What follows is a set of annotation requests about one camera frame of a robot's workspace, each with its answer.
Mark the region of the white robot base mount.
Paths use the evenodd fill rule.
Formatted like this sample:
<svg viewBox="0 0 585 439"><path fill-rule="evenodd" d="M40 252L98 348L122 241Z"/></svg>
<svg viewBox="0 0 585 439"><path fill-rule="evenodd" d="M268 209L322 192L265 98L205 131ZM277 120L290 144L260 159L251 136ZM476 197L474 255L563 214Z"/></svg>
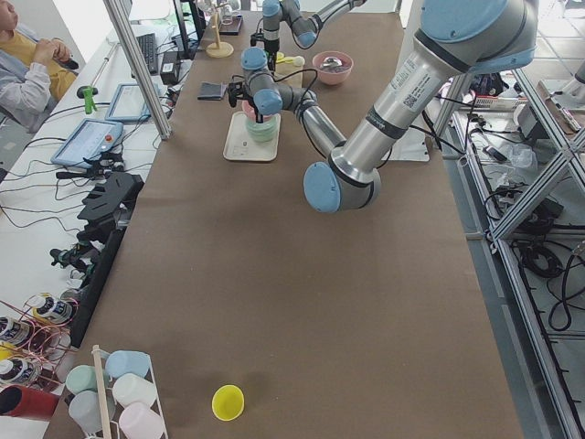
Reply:
<svg viewBox="0 0 585 439"><path fill-rule="evenodd" d="M390 161L428 162L429 152L426 145L427 135L424 132L410 128L392 146Z"/></svg>

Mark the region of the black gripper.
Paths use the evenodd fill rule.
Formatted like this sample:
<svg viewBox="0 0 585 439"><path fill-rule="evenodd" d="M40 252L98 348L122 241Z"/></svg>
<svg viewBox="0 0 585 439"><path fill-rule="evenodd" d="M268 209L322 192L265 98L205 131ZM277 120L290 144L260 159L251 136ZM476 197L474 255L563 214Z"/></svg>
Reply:
<svg viewBox="0 0 585 439"><path fill-rule="evenodd" d="M229 106L231 108L235 108L238 101L247 102L255 111L256 123L264 123L264 116L255 104L249 84L243 76L233 75L231 77L227 88L227 94Z"/></svg>
<svg viewBox="0 0 585 439"><path fill-rule="evenodd" d="M267 52L268 69L275 71L280 50L280 30L264 28L252 33L250 35L250 44L256 46L259 42L264 44L264 50Z"/></svg>

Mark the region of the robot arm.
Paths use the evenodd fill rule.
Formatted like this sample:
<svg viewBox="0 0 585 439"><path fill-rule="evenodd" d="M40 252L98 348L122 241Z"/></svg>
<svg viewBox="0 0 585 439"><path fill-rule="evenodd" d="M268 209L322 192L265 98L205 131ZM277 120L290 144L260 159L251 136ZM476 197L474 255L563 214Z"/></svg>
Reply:
<svg viewBox="0 0 585 439"><path fill-rule="evenodd" d="M312 91L277 81L271 70L282 24L300 48L310 48L329 23L360 5L333 1L305 17L296 1L264 2L263 28L255 36L264 46L242 52L242 79L228 86L229 103L248 102L259 123L282 111L294 113L324 157L303 177L305 198L319 212L362 209L376 199L378 167L449 78L522 68L536 50L533 1L425 1L410 55L355 131L344 137Z"/></svg>
<svg viewBox="0 0 585 439"><path fill-rule="evenodd" d="M254 47L263 44L267 56L267 66L275 71L277 53L280 51L281 23L288 26L295 45L300 49L311 48L321 31L329 22L334 22L341 15L364 5L362 0L337 0L324 6L318 12L305 17L301 12L299 1L264 1L262 16L257 29L250 36L250 44Z"/></svg>

